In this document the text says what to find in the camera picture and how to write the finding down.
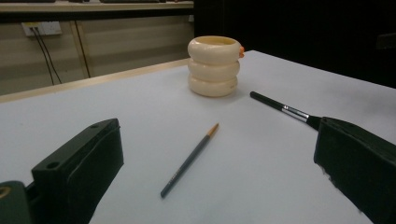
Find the metal ferrule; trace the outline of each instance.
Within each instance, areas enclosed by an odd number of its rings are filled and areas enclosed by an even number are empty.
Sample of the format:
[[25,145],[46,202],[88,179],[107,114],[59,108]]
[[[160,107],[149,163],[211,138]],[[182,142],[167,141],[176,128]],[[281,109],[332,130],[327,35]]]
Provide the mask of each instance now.
[[303,111],[300,111],[298,109],[295,109],[295,108],[287,106],[287,105],[283,105],[282,112],[294,117],[295,119],[299,119],[300,121],[305,122],[305,123],[309,118],[309,115],[305,114]]

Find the electrical cable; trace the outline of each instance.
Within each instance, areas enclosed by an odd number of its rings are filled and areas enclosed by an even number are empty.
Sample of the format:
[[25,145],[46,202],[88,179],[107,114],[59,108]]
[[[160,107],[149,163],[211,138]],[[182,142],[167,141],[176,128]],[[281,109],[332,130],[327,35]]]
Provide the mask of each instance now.
[[43,38],[41,37],[40,32],[38,31],[38,28],[35,27],[35,29],[37,30],[38,37],[40,38],[41,43],[43,43],[44,49],[46,50],[47,54],[49,55],[49,62],[50,62],[50,64],[51,64],[51,66],[52,66],[52,69],[53,69],[53,71],[55,72],[55,75],[56,75],[56,77],[58,78],[59,83],[62,84],[61,78],[59,77],[58,73],[56,72],[55,66],[53,66],[52,59],[51,59],[51,57],[50,57],[50,52],[48,51],[47,46],[46,46],[46,44],[44,43],[44,40],[43,40]]
[[37,36],[37,34],[35,33],[35,29],[30,28],[30,30],[31,30],[31,31],[33,32],[33,34],[35,35],[35,39],[37,40],[38,45],[40,46],[41,51],[42,51],[43,54],[44,54],[44,58],[46,59],[46,63],[47,63],[47,68],[49,69],[50,80],[51,80],[52,86],[53,86],[53,85],[55,85],[55,83],[53,82],[53,77],[52,77],[52,73],[51,73],[51,71],[50,71],[50,65],[49,65],[49,61],[48,61],[48,59],[47,59],[46,52],[44,51],[43,47],[41,46],[40,40],[38,39],[38,36]]
[[88,66],[87,57],[85,56],[86,53],[85,53],[85,48],[84,48],[84,45],[83,45],[82,34],[79,32],[78,22],[74,21],[74,24],[76,26],[76,32],[77,32],[77,36],[78,36],[78,43],[79,43],[79,46],[80,46],[81,51],[82,51],[82,58],[84,60],[84,65],[85,65],[85,67],[87,69],[87,75],[88,75],[88,77],[91,77],[90,67]]

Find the stacked rings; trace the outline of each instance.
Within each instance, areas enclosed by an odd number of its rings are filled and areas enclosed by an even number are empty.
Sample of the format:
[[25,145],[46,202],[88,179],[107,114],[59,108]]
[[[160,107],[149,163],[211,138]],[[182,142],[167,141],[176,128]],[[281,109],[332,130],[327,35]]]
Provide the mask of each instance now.
[[241,57],[238,41],[224,36],[200,36],[194,38],[188,52],[191,56],[190,89],[198,94],[220,97],[236,89]]

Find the wall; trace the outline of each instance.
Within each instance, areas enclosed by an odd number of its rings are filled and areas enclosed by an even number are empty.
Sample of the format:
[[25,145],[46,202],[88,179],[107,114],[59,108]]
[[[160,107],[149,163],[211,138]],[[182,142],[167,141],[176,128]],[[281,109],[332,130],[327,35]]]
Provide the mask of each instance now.
[[[61,35],[43,39],[62,82],[188,58],[194,30],[189,16],[60,24]],[[54,81],[59,84],[55,75]],[[25,36],[20,23],[0,24],[0,94],[50,85],[36,39]]]
[[396,34],[394,0],[195,0],[194,7],[195,35],[227,35],[246,50],[396,88],[396,46],[377,47],[381,35]]

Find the white table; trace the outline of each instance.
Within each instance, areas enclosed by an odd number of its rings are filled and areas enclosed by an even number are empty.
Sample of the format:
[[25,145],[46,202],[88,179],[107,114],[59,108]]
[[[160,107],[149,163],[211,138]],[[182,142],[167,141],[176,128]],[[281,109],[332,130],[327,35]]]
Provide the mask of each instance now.
[[[222,98],[191,92],[186,65],[0,98],[0,182],[29,184],[30,170],[52,151],[89,125],[118,118],[125,164],[92,224],[372,223],[314,164],[318,133],[249,93],[355,123],[395,144],[396,90],[257,51],[240,63],[236,92]],[[217,122],[214,138],[163,200],[160,191]]]

